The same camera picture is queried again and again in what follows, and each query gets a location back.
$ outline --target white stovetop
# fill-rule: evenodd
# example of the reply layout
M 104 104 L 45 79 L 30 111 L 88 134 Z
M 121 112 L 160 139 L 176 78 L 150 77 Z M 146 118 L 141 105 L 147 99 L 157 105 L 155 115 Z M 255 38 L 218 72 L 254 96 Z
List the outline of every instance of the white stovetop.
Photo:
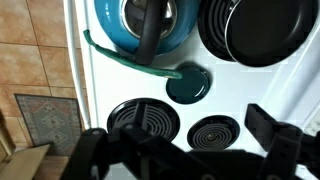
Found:
M 85 3 L 76 2 L 80 33 L 89 28 L 97 44 L 114 49 L 96 18 L 93 1 Z M 211 115 L 227 115 L 237 120 L 241 127 L 239 139 L 229 149 L 245 149 L 263 154 L 260 145 L 244 127 L 247 104 L 259 104 L 277 120 L 288 121 L 300 127 L 305 123 L 306 117 L 295 119 L 290 115 L 296 104 L 307 101 L 300 98 L 307 87 L 312 85 L 313 77 L 319 75 L 319 28 L 317 21 L 303 46 L 281 63 L 265 68 L 250 68 L 212 56 L 202 45 L 195 26 L 182 45 L 154 60 L 154 66 L 171 69 L 182 62 L 192 61 L 211 72 L 213 83 L 209 93 L 200 102 L 192 105 L 177 104 L 167 96 L 167 79 L 124 67 L 94 48 L 89 48 L 81 36 L 92 125 L 106 128 L 110 112 L 124 101 L 140 97 L 155 98 L 168 103 L 177 111 L 181 127 L 173 143 L 183 150 L 191 150 L 186 137 L 190 127 L 198 120 Z M 315 107 L 319 99 L 320 95 L 315 94 L 312 102 L 305 103 L 304 107 Z M 300 108 L 299 111 L 309 114 L 311 109 Z

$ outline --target kettle handle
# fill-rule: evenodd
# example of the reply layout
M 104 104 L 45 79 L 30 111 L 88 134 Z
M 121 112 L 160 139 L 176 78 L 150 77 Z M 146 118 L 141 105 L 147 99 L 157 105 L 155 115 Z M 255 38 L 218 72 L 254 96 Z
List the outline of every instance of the kettle handle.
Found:
M 149 65 L 156 55 L 167 3 L 168 0 L 147 1 L 140 43 L 135 54 L 135 62 L 137 64 Z

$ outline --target patterned rug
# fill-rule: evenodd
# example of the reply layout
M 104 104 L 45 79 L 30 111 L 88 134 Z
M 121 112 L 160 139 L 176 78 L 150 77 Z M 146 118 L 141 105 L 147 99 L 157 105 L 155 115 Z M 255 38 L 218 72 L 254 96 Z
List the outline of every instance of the patterned rug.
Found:
M 48 155 L 71 155 L 81 135 L 77 99 L 15 94 L 34 146 L 51 143 Z

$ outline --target blue kettle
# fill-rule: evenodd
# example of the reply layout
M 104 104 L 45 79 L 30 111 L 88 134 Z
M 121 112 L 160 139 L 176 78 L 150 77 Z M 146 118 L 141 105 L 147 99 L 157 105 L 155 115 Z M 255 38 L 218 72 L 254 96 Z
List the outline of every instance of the blue kettle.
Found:
M 95 0 L 95 8 L 110 40 L 133 54 L 133 63 L 146 66 L 188 37 L 199 0 Z

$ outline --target kitchen floor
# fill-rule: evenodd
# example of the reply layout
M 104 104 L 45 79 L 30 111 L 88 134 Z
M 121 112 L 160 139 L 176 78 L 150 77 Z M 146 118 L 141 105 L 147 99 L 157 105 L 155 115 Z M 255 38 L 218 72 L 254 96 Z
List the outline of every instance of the kitchen floor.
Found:
M 16 147 L 28 148 L 32 142 L 14 93 L 76 97 L 63 0 L 1 0 L 0 27 L 0 110 L 5 117 L 1 123 Z M 76 46 L 81 60 L 78 32 Z M 58 179 L 67 161 L 68 157 L 46 157 L 35 179 Z

